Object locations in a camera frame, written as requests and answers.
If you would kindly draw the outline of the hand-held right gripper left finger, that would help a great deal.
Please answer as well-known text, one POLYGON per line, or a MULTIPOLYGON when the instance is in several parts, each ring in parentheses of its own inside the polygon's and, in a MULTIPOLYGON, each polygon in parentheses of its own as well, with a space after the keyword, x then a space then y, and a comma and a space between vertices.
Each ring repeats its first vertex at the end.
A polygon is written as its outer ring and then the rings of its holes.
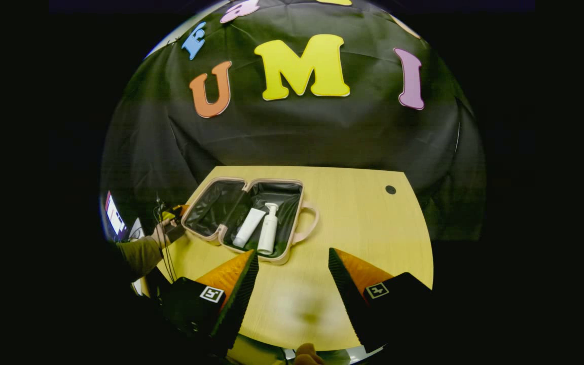
POLYGON ((198 279, 177 279, 160 296, 161 312, 196 355, 234 346, 259 271, 257 252, 242 252, 198 279))

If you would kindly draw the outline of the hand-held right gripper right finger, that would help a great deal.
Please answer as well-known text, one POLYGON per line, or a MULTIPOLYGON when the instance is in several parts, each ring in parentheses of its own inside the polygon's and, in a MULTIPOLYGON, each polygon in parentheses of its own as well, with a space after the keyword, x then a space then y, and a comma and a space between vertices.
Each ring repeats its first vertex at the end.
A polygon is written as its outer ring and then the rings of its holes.
POLYGON ((360 344, 419 349, 435 331, 432 290, 409 272, 391 275, 331 247, 327 267, 360 344))

